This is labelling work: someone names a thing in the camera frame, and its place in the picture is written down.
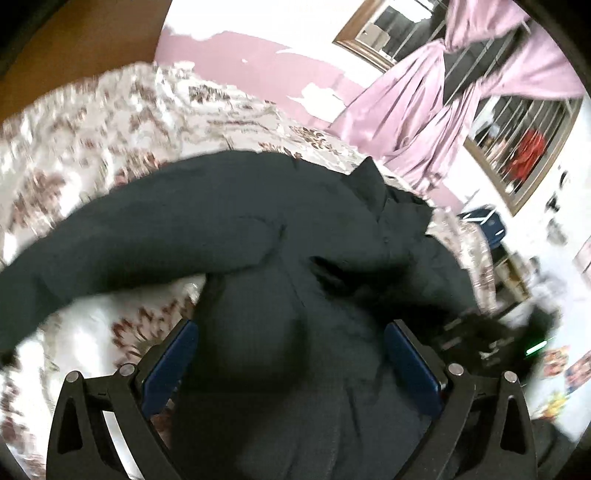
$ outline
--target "jacket sleeve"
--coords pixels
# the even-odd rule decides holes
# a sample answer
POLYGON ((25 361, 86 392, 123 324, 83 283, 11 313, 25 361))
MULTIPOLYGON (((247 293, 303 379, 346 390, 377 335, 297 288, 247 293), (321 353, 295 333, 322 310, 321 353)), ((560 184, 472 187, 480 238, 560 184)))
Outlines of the jacket sleeve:
POLYGON ((78 297, 259 263, 281 229, 261 207, 274 204, 261 182, 245 177, 256 168, 249 173, 216 159, 191 169, 195 161, 90 202, 7 266, 0 273, 0 352, 78 297))

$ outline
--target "bed sheet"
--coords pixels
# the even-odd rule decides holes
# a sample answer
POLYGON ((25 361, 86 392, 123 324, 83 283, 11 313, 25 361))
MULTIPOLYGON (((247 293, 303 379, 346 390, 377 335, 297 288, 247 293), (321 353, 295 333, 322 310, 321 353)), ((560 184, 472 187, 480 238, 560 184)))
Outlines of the bed sheet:
MULTIPOLYGON (((202 80, 192 67, 133 64, 61 87, 4 122, 0 269, 85 202, 169 162, 227 149, 275 151, 348 173, 363 160, 354 148, 287 118, 273 103, 202 80)), ((383 173, 388 184, 411 190, 383 173)), ((492 264, 480 230, 436 209, 426 233, 469 272, 482 310, 494 308, 492 264)), ((20 344, 15 365, 0 375, 0 424, 31 478, 45 477, 51 418, 65 375, 76 369, 97 377, 137 363, 181 316, 190 315, 204 282, 196 275, 78 299, 20 344)), ((165 442, 172 408, 151 419, 165 442)), ((141 478, 114 418, 107 416, 107 422, 128 473, 141 478)))

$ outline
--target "satin curtain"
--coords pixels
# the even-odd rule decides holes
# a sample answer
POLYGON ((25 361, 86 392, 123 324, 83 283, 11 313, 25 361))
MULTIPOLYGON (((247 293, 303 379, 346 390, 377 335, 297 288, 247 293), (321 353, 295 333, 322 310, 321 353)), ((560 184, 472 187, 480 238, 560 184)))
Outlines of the satin curtain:
POLYGON ((470 132, 478 103, 492 95, 556 100, 584 95, 584 87, 558 45, 538 24, 505 64, 471 84, 444 107, 406 148, 386 155, 385 165, 426 192, 445 177, 470 132))
MULTIPOLYGON (((476 40, 501 37, 527 18, 512 0, 450 0, 445 39, 429 42, 398 62, 327 132, 376 159, 394 159, 443 107, 443 54, 476 40)), ((403 170, 411 169, 413 162, 402 157, 403 170)))

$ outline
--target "metal screw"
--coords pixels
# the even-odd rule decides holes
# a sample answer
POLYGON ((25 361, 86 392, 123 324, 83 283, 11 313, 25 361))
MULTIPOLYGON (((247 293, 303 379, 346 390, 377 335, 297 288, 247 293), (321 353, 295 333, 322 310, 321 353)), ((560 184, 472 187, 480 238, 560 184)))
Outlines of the metal screw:
POLYGON ((464 373, 464 367, 460 364, 450 364, 447 369, 452 375, 460 376, 464 373))
POLYGON ((66 375, 66 381, 68 383, 74 383, 76 380, 78 380, 78 377, 80 377, 80 374, 74 370, 73 372, 70 372, 66 375))
POLYGON ((515 375, 513 372, 510 372, 507 370, 507 372, 505 372, 505 380, 507 380, 508 382, 511 383, 515 383, 517 382, 517 375, 515 375))
POLYGON ((130 376, 133 372, 135 372, 135 367, 132 364, 125 364, 119 369, 119 373, 123 377, 130 376))

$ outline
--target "red object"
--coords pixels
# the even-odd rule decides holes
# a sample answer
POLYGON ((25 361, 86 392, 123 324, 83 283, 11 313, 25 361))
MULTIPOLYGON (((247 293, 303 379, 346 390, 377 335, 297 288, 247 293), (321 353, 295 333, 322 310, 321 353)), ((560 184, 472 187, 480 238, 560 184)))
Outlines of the red object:
POLYGON ((509 165, 513 179, 525 181, 545 151, 544 135, 534 129, 528 130, 519 142, 517 154, 509 165))

